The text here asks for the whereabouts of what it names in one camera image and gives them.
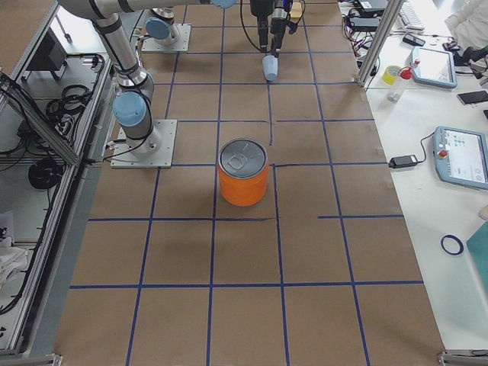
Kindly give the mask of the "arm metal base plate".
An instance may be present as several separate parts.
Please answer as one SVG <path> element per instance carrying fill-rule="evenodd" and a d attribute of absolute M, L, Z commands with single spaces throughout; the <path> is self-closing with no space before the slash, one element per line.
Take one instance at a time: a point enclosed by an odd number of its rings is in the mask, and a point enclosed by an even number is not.
<path fill-rule="evenodd" d="M 115 157 L 111 159 L 114 169 L 169 169 L 175 147 L 177 120 L 153 120 L 152 133 L 144 144 L 136 149 L 139 142 L 127 139 L 119 128 L 117 138 L 125 140 L 114 147 Z"/>
<path fill-rule="evenodd" d="M 143 53 L 186 53 L 188 51 L 188 45 L 191 35 L 190 24 L 176 24 L 180 37 L 179 40 L 171 45 L 163 46 L 155 42 L 148 34 L 142 39 L 141 51 Z"/>

